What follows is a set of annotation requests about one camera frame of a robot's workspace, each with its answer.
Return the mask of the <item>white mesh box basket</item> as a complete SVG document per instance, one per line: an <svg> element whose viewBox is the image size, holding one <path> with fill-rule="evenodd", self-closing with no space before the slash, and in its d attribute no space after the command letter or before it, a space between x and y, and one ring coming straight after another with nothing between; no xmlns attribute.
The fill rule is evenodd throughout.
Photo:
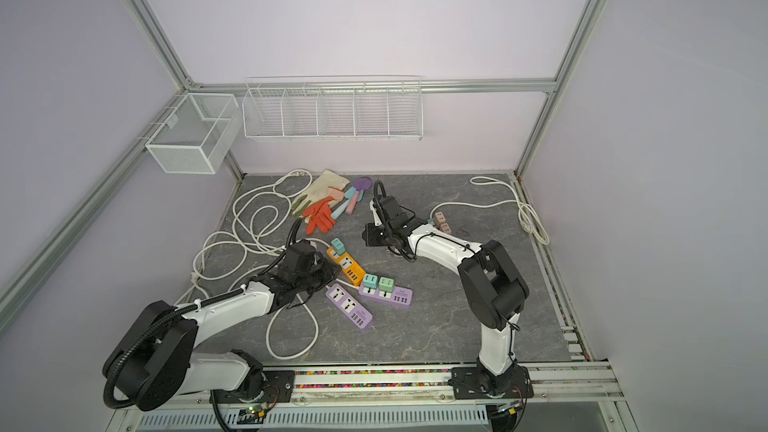
<svg viewBox="0 0 768 432"><path fill-rule="evenodd" d="M235 95L188 92L170 108L145 148L168 174L214 175L242 125Z"/></svg>

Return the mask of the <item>teal plug on purple strip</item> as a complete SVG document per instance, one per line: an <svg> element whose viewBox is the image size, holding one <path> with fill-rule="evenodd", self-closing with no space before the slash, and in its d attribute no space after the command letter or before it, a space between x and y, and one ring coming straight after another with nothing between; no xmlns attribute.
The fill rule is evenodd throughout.
<svg viewBox="0 0 768 432"><path fill-rule="evenodd" d="M375 290L378 286L379 277L375 274L366 273L363 277L361 285L368 289Z"/></svg>

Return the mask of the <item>beige and red glove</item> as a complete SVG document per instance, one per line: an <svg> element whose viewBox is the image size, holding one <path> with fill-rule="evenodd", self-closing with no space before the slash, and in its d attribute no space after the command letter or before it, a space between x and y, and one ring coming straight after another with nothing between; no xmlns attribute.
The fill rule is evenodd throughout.
<svg viewBox="0 0 768 432"><path fill-rule="evenodd" d="M317 231L327 233L334 228L336 220L332 217L332 208L345 198L345 189L349 183L345 177L325 170L299 194L292 205L291 214L306 222L307 235Z"/></svg>

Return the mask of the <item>orange power strip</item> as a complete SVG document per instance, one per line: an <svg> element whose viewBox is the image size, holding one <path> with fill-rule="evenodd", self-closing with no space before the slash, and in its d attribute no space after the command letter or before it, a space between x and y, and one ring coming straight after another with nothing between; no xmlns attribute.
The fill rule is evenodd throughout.
<svg viewBox="0 0 768 432"><path fill-rule="evenodd" d="M347 253L338 253L333 247L327 249L329 257L338 264L346 278L355 287L360 287L366 275L365 270Z"/></svg>

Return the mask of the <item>pastel silicone utensils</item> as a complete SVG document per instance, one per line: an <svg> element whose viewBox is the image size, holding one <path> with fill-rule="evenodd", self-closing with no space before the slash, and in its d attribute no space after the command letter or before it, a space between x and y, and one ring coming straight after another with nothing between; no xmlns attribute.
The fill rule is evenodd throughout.
<svg viewBox="0 0 768 432"><path fill-rule="evenodd" d="M373 181L370 177L364 176L355 179L344 192L342 203L333 210L331 217L333 219L338 219L342 214L351 215L354 212L356 204L362 200L364 192L369 190L372 185Z"/></svg>

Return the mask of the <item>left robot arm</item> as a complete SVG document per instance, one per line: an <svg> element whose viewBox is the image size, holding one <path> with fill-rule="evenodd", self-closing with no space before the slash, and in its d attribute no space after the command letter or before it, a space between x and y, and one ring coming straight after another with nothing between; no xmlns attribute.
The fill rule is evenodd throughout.
<svg viewBox="0 0 768 432"><path fill-rule="evenodd" d="M299 294L313 296L335 281L340 266L309 241L290 244L264 273L236 289L181 306L146 306L106 359L104 405L151 411L177 395L223 392L240 401L261 398L262 363L233 349L200 353L209 338L247 320L275 314Z"/></svg>

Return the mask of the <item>green plug on purple strip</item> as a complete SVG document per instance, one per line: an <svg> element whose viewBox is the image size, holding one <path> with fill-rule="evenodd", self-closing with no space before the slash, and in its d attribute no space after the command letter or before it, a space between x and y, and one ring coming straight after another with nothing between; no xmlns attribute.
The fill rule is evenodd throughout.
<svg viewBox="0 0 768 432"><path fill-rule="evenodd" d="M378 289L385 293L392 293L394 290L394 280L388 277L381 277L378 281Z"/></svg>

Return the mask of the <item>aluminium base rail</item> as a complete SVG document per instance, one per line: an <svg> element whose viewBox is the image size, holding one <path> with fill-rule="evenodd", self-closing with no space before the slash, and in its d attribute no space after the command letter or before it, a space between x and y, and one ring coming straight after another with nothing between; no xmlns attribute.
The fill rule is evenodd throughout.
<svg viewBox="0 0 768 432"><path fill-rule="evenodd" d="M482 391L468 364L269 368L264 395L243 402L230 392L171 399L150 412L114 414L111 431L232 431L405 428L478 425L517 429L535 404L593 404L609 431L635 431L614 371L607 362L528 363L510 389Z"/></svg>

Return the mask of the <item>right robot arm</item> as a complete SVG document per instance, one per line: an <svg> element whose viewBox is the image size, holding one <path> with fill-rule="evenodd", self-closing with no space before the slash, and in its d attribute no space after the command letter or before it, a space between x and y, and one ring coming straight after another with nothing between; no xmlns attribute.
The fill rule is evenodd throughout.
<svg viewBox="0 0 768 432"><path fill-rule="evenodd" d="M490 398L515 394L533 396L528 370L514 353L518 320L530 289L506 249L497 241L485 244L460 240L400 206L391 195L373 195L374 221L362 238L368 247L386 247L414 262L431 260L455 273L468 306L481 325L476 366L466 380L454 383Z"/></svg>

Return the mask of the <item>purple power strip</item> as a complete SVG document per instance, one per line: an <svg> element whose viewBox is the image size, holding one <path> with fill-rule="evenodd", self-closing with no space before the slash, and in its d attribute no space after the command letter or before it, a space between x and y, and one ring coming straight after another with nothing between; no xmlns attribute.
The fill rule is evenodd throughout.
<svg viewBox="0 0 768 432"><path fill-rule="evenodd" d="M409 309L413 302L413 291L411 289L399 286L394 286L391 292L387 292L381 290L380 288L372 289L364 285L360 285L358 292L364 299L388 304L402 309Z"/></svg>
<svg viewBox="0 0 768 432"><path fill-rule="evenodd" d="M342 286L330 286L325 295L358 330L366 330L373 324L373 315Z"/></svg>

